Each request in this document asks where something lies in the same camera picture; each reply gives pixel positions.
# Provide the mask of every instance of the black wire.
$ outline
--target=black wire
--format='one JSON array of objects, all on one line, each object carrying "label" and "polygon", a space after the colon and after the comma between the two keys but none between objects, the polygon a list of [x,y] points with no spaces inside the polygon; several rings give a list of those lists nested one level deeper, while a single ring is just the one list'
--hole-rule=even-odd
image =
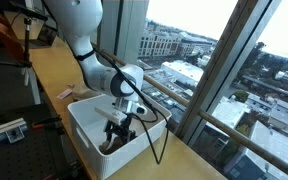
[{"label": "black wire", "polygon": [[141,122],[141,124],[142,124],[142,126],[143,126],[143,128],[144,128],[144,130],[145,130],[145,134],[146,134],[146,136],[147,136],[147,139],[148,139],[148,141],[149,141],[149,143],[150,143],[152,152],[153,152],[153,154],[154,154],[155,161],[156,161],[157,164],[160,164],[161,161],[162,161],[163,155],[164,155],[164,151],[165,151],[165,148],[166,148],[166,144],[167,144],[168,133],[169,133],[168,128],[166,128],[166,137],[165,137],[165,140],[164,140],[163,149],[162,149],[160,158],[158,159],[157,154],[156,154],[156,151],[155,151],[155,148],[154,148],[154,145],[153,145],[153,142],[152,142],[151,137],[150,137],[150,134],[148,133],[148,130],[147,130],[147,128],[146,128],[143,120],[142,120],[139,116],[137,116],[136,114],[132,114],[132,115],[133,115],[134,117],[136,117],[136,118],[134,118],[134,119],[138,119],[138,120]]},{"label": "black wire", "polygon": [[[163,155],[164,155],[164,151],[165,151],[166,143],[167,143],[167,139],[168,139],[168,133],[169,133],[168,121],[167,121],[165,115],[164,115],[161,111],[159,111],[158,109],[156,109],[156,108],[144,97],[144,95],[141,93],[141,91],[138,90],[137,87],[136,87],[129,79],[127,79],[127,78],[124,76],[123,72],[120,70],[119,67],[117,67],[117,65],[114,63],[114,61],[113,61],[111,58],[109,58],[109,57],[107,57],[106,55],[98,52],[98,50],[97,50],[96,48],[94,48],[94,51],[97,52],[98,54],[100,54],[106,61],[108,61],[108,62],[112,65],[112,67],[117,71],[117,73],[120,75],[120,77],[122,77],[123,80],[126,81],[127,84],[132,87],[132,89],[137,93],[137,95],[141,97],[141,99],[143,100],[143,103],[144,103],[146,106],[148,106],[148,107],[152,110],[152,112],[155,114],[156,119],[153,120],[153,121],[142,120],[142,119],[141,119],[139,116],[137,116],[136,114],[132,114],[132,115],[133,115],[134,117],[136,117],[136,118],[141,122],[141,124],[142,124],[142,126],[143,126],[143,128],[144,128],[144,130],[145,130],[147,139],[148,139],[148,141],[149,141],[149,143],[150,143],[151,149],[152,149],[152,151],[153,151],[155,161],[156,161],[157,164],[160,164],[161,161],[162,161]],[[157,158],[156,151],[155,151],[155,148],[154,148],[154,146],[153,146],[151,137],[150,137],[150,135],[149,135],[149,133],[148,133],[148,131],[147,131],[147,128],[146,128],[146,126],[145,126],[145,124],[144,124],[144,122],[150,122],[150,123],[156,122],[156,121],[158,120],[158,117],[157,117],[157,113],[156,113],[156,112],[158,112],[159,114],[161,114],[162,117],[164,118],[165,122],[166,122],[166,137],[165,137],[163,149],[162,149],[162,152],[161,152],[161,155],[160,155],[160,158],[159,158],[159,159]]]},{"label": "black wire", "polygon": [[21,13],[17,13],[16,16],[13,18],[12,22],[11,22],[11,27],[13,26],[13,23],[15,21],[15,19],[20,15]]}]

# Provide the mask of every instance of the white plastic container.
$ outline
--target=white plastic container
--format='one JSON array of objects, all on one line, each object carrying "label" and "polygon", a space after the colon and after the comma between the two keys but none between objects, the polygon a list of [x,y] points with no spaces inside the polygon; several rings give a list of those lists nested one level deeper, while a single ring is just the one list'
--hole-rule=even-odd
[{"label": "white plastic container", "polygon": [[[145,97],[169,119],[171,113],[167,109],[148,96]],[[88,162],[92,168],[94,168],[97,176],[101,179],[106,179],[111,176],[149,146],[149,141],[142,124],[138,120],[133,119],[130,129],[136,131],[137,138],[112,154],[104,155],[99,151],[99,145],[106,140],[106,134],[103,132],[103,129],[107,120],[95,112],[94,107],[98,107],[101,104],[110,105],[113,102],[114,98],[101,95],[75,102],[68,106],[73,136],[86,155]],[[150,110],[148,110],[147,115],[140,117],[145,120],[155,119],[154,114]],[[163,117],[158,114],[158,121],[156,123],[145,123],[145,125],[154,142],[161,136],[166,123]]]}]

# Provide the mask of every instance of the building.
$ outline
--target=building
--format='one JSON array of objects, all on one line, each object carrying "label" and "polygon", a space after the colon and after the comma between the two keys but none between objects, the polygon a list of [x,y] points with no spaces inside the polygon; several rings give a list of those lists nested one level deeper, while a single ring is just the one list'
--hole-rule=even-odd
[{"label": "building", "polygon": [[197,52],[210,52],[214,43],[193,37],[186,32],[173,31],[171,27],[145,22],[139,57],[172,56],[188,57]]},{"label": "building", "polygon": [[206,66],[210,59],[211,59],[210,56],[204,55],[202,58],[197,59],[197,65],[200,67]]},{"label": "building", "polygon": [[180,60],[164,62],[161,69],[174,75],[179,82],[194,87],[198,84],[204,73],[203,69]]},{"label": "building", "polygon": [[288,125],[288,116],[278,108],[273,108],[269,113],[268,122],[278,129],[285,129]]},{"label": "building", "polygon": [[266,116],[268,116],[269,112],[272,109],[271,104],[265,102],[263,99],[261,99],[261,97],[249,92],[245,104],[247,104],[249,108],[251,108],[253,111],[257,111]]},{"label": "building", "polygon": [[188,57],[195,53],[196,49],[199,48],[203,52],[209,52],[213,46],[212,42],[199,37],[193,37],[188,35],[186,32],[180,33],[181,42],[177,49],[177,55],[182,57]]},{"label": "building", "polygon": [[181,38],[176,33],[144,30],[139,57],[175,55]]},{"label": "building", "polygon": [[[249,138],[255,144],[288,163],[288,137],[257,121]],[[229,179],[288,180],[288,175],[283,171],[245,147],[240,148],[239,152],[225,166],[224,172]]]},{"label": "building", "polygon": [[288,84],[288,71],[279,71],[276,75],[275,75],[275,79],[280,80],[286,84]]},{"label": "building", "polygon": [[286,91],[284,89],[272,86],[270,84],[267,84],[265,82],[260,81],[257,78],[255,79],[251,76],[243,75],[242,77],[243,77],[243,81],[242,81],[243,84],[246,84],[255,90],[263,89],[263,90],[266,90],[268,92],[273,92],[273,93],[277,93],[278,95],[288,97],[288,91]]},{"label": "building", "polygon": [[[249,112],[250,109],[246,104],[223,96],[212,116],[230,128],[235,129],[244,113]],[[207,122],[201,136],[197,140],[196,145],[198,147],[196,148],[200,148],[200,151],[204,151],[203,153],[215,159],[228,143],[229,138],[229,135]]]},{"label": "building", "polygon": [[252,110],[269,117],[268,123],[288,134],[288,103],[278,98],[260,98],[249,93],[245,102]]}]

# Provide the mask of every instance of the wooden table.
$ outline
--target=wooden table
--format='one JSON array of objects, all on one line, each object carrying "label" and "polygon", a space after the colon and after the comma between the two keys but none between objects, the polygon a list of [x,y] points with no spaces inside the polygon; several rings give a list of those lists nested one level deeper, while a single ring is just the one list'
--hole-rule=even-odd
[{"label": "wooden table", "polygon": [[[9,20],[14,13],[7,13]],[[14,23],[13,28],[19,38],[24,38],[23,16],[20,16]],[[41,23],[34,21],[31,26],[31,37],[36,38],[41,28]],[[81,70],[74,59],[68,46],[56,38],[52,48],[31,49],[33,68],[38,79],[42,83],[56,112],[61,115],[62,123],[69,139],[72,141],[81,162],[83,163],[88,176],[98,179],[93,168],[86,161],[85,155],[81,152],[78,144],[72,136],[71,123],[67,106],[72,103],[72,98],[62,100],[56,98],[58,94],[67,89],[68,84],[79,83],[82,80]],[[161,149],[164,136],[155,142],[157,149]],[[181,140],[172,133],[169,135],[168,144],[160,165],[155,163],[150,148],[144,150],[140,155],[114,173],[111,180],[125,179],[225,179],[211,165],[204,161]]]}]

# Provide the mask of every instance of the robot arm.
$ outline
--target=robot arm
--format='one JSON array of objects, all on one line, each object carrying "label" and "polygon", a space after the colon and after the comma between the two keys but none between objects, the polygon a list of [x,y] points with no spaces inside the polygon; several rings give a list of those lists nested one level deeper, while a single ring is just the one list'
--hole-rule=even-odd
[{"label": "robot arm", "polygon": [[[118,75],[115,69],[103,66],[96,58],[91,42],[91,33],[95,32],[102,19],[100,0],[43,0],[45,7],[55,18],[68,45],[77,59],[85,84],[93,90],[123,98],[123,105],[117,109],[128,112],[138,95]],[[143,83],[143,70],[128,64],[120,68],[123,74],[140,89]]]},{"label": "robot arm", "polygon": [[[61,28],[81,67],[85,84],[90,89],[116,97],[114,108],[95,109],[109,120],[104,128],[107,139],[100,146],[101,151],[104,153],[109,147],[112,134],[117,135],[122,144],[128,143],[136,137],[135,131],[129,130],[132,113],[146,114],[147,110],[137,103],[138,94],[120,73],[114,68],[103,66],[94,54],[90,35],[96,31],[102,19],[101,1],[43,0],[43,3]],[[137,89],[141,89],[144,74],[141,68],[127,64],[120,70]]]}]

